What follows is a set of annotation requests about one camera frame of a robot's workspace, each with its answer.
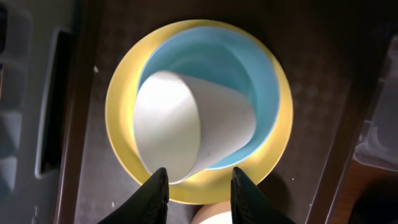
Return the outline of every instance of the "cup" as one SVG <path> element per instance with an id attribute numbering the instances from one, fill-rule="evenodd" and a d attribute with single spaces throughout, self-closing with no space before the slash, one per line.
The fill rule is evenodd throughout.
<path id="1" fill-rule="evenodd" d="M 246 145 L 256 115 L 235 90 L 159 71 L 137 94 L 133 128 L 148 173 L 165 167 L 169 183 L 177 184 Z"/>

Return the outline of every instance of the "dish stack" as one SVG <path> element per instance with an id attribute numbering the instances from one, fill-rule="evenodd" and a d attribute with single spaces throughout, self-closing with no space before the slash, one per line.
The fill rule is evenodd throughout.
<path id="1" fill-rule="evenodd" d="M 232 168 L 255 183 L 280 159 L 292 126 L 283 70 L 257 39 L 217 21 L 169 24 L 118 65 L 106 127 L 124 168 L 143 183 L 165 167 L 170 199 L 229 199 Z"/>

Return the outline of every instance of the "dark countertop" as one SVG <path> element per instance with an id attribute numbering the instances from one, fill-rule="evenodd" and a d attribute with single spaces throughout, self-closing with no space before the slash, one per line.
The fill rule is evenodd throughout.
<path id="1" fill-rule="evenodd" d="M 85 2 L 86 9 L 94 4 Z M 93 53 L 80 56 L 86 61 L 82 74 L 93 77 L 80 82 L 83 75 L 72 79 L 71 101 L 81 107 L 69 107 L 67 132 L 72 134 L 66 139 L 69 145 L 65 144 L 61 170 L 55 217 L 59 223 L 96 223 L 138 188 L 119 164 L 106 135 L 106 91 L 119 61 L 139 39 L 185 19 L 236 25 L 263 41 L 278 58 L 292 90 L 294 123 L 282 159 L 259 188 L 296 223 L 325 222 L 376 86 L 390 35 L 386 15 L 379 12 L 386 8 L 362 1 L 104 0 L 103 8 L 99 2 L 90 8 L 90 16 L 83 16 L 91 20 L 83 33 L 92 37 L 81 37 L 80 47 L 91 47 Z M 98 72 L 87 64 L 95 65 Z M 77 59 L 75 67 L 83 68 L 83 62 Z M 71 146 L 83 150 L 71 150 Z M 76 208 L 75 212 L 67 215 L 62 211 L 67 207 Z M 167 223 L 189 223 L 197 209 L 170 202 Z"/>

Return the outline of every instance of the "blue bowl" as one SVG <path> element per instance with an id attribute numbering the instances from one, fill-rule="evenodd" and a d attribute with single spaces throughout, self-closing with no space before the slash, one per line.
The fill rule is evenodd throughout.
<path id="1" fill-rule="evenodd" d="M 139 88 L 150 75 L 161 70 L 232 88 L 253 105 L 257 125 L 252 139 L 208 169 L 233 166 L 267 140 L 279 110 L 279 85 L 270 58 L 249 37 L 220 27 L 185 30 L 152 53 L 142 69 Z"/>

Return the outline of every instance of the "yellow plate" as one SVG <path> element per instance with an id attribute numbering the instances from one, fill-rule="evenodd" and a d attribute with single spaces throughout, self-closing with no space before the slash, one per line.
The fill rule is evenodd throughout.
<path id="1" fill-rule="evenodd" d="M 251 38 L 270 57 L 280 88 L 280 108 L 274 129 L 267 141 L 249 158 L 239 163 L 254 183 L 262 181 L 282 156 L 293 122 L 292 95 L 279 62 L 264 44 L 246 31 L 218 21 L 189 20 L 157 29 L 136 43 L 121 60 L 109 84 L 105 104 L 105 122 L 113 150 L 125 170 L 142 184 L 149 174 L 142 166 L 134 143 L 132 116 L 141 70 L 152 52 L 181 31 L 198 26 L 224 27 Z M 170 186 L 170 199 L 180 203 L 207 204 L 230 198 L 232 167 L 203 170 L 177 185 Z"/>

